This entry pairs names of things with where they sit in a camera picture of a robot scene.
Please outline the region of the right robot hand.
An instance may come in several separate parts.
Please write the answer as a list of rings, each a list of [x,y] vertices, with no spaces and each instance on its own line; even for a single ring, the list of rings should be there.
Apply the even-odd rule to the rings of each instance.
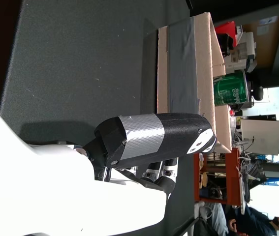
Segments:
[[[0,117],[0,236],[113,236],[158,224],[178,158],[217,142],[198,114],[119,116],[85,146],[29,144]]]

